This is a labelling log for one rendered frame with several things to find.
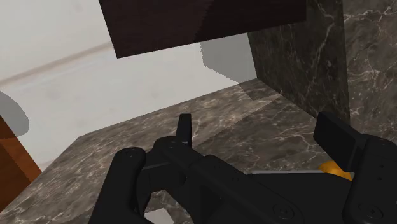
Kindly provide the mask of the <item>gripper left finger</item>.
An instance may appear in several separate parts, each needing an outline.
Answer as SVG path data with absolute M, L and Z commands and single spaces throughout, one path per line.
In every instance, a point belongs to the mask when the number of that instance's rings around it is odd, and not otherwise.
M 192 116 L 149 152 L 117 151 L 88 224 L 153 224 L 144 217 L 151 193 L 166 190 L 194 224 L 305 224 L 294 203 L 214 155 L 192 149 Z

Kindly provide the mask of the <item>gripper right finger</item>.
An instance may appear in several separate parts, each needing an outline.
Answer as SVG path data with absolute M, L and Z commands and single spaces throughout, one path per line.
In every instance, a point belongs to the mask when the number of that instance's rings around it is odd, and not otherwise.
M 353 172 L 342 211 L 345 224 L 397 224 L 397 144 L 362 134 L 320 112 L 314 140 L 345 172 Z

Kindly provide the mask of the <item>orange round object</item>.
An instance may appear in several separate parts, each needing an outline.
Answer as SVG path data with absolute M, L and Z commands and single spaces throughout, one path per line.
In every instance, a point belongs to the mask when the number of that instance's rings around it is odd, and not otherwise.
M 340 176 L 342 178 L 348 179 L 349 181 L 352 181 L 352 176 L 350 172 L 345 172 L 343 171 L 335 161 L 327 161 L 325 163 L 322 163 L 318 169 L 320 171 L 323 171 L 328 174 L 334 174 L 336 176 Z

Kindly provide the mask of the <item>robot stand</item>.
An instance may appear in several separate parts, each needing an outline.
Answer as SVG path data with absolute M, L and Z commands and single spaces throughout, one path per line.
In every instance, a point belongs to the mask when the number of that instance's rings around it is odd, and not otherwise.
M 118 58 L 302 22 L 307 0 L 99 0 Z

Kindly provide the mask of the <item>brown wooden cabinet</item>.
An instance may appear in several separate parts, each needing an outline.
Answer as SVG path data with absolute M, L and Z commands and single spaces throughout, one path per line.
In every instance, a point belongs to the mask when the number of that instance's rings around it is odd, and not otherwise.
M 40 174 L 40 168 L 0 116 L 0 212 Z

